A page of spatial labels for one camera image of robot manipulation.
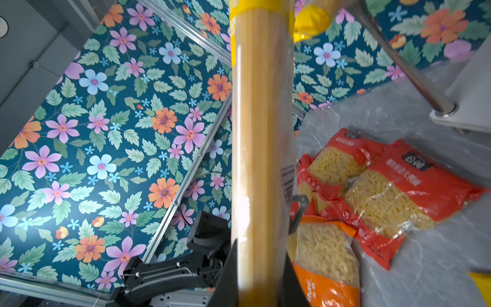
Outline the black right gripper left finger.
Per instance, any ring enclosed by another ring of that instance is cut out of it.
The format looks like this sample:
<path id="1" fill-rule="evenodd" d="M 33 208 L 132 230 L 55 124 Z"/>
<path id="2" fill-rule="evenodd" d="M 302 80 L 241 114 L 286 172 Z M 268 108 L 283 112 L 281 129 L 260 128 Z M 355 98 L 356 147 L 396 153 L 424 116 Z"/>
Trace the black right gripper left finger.
<path id="1" fill-rule="evenodd" d="M 207 303 L 208 307 L 237 307 L 239 291 L 237 285 L 237 242 L 234 241 L 230 253 L 221 270 L 221 276 L 214 293 Z"/>

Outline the orange macaroni pasta bag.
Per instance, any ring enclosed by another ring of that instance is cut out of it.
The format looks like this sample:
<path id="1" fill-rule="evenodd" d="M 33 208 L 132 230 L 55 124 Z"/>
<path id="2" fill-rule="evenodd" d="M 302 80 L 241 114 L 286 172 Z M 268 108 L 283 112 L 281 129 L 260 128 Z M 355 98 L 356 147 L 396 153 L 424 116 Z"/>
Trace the orange macaroni pasta bag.
<path id="1" fill-rule="evenodd" d="M 360 306 L 355 230 L 339 221 L 304 216 L 296 231 L 294 270 L 310 306 Z"/>

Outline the yellow spaghetti bag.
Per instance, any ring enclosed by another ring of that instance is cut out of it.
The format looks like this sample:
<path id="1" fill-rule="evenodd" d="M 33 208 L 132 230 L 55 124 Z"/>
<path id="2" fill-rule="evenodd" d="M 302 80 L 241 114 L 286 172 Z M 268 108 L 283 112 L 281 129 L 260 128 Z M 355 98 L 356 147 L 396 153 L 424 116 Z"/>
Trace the yellow spaghetti bag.
<path id="1" fill-rule="evenodd" d="M 487 307 L 491 307 L 491 275 L 480 272 L 468 272 L 468 275 L 475 282 Z"/>
<path id="2" fill-rule="evenodd" d="M 296 1 L 294 42 L 309 40 L 327 30 L 336 14 L 355 3 L 351 0 Z"/>
<path id="3" fill-rule="evenodd" d="M 295 180 L 293 1 L 231 1 L 239 306 L 277 306 Z"/>

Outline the red fusilli pasta bag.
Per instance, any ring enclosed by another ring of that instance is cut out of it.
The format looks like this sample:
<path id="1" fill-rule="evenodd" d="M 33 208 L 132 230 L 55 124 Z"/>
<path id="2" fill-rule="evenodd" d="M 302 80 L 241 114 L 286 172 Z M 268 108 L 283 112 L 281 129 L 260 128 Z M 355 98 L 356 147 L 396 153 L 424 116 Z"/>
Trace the red fusilli pasta bag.
<path id="1" fill-rule="evenodd" d="M 367 169 L 386 147 L 367 134 L 342 128 L 320 152 L 304 154 L 297 167 L 297 181 L 312 213 L 334 219 L 332 203 L 343 196 L 348 181 Z"/>

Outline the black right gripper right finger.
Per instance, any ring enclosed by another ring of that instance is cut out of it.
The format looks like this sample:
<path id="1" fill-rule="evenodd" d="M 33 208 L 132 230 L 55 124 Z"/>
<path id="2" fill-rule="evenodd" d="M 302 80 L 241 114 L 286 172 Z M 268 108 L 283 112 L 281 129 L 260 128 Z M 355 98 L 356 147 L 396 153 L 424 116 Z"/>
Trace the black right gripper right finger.
<path id="1" fill-rule="evenodd" d="M 282 307 L 310 307 L 303 293 L 294 266 L 288 253 L 286 254 L 285 270 L 281 284 L 281 306 Z"/>

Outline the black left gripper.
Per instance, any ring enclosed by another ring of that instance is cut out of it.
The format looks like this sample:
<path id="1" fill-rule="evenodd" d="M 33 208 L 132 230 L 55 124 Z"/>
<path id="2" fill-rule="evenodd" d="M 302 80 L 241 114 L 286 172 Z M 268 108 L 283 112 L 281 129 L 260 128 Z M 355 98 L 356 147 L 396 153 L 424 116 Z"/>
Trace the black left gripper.
<path id="1" fill-rule="evenodd" d="M 124 285 L 112 291 L 106 306 L 150 306 L 153 298 L 190 288 L 213 288 L 230 254 L 228 222 L 200 212 L 186 247 L 191 251 L 164 262 L 148 264 L 131 257 L 123 271 Z"/>

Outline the white two-tier shelf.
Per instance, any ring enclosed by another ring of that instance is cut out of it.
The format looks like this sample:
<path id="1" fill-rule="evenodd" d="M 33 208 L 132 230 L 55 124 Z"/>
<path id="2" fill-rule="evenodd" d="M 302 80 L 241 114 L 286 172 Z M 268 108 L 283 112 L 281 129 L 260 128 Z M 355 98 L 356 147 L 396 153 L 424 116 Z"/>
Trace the white two-tier shelf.
<path id="1" fill-rule="evenodd" d="M 388 56 L 432 107 L 429 119 L 465 134 L 490 133 L 490 38 L 472 56 L 462 56 L 420 72 L 404 60 L 382 34 L 364 1 L 347 10 L 372 34 Z"/>

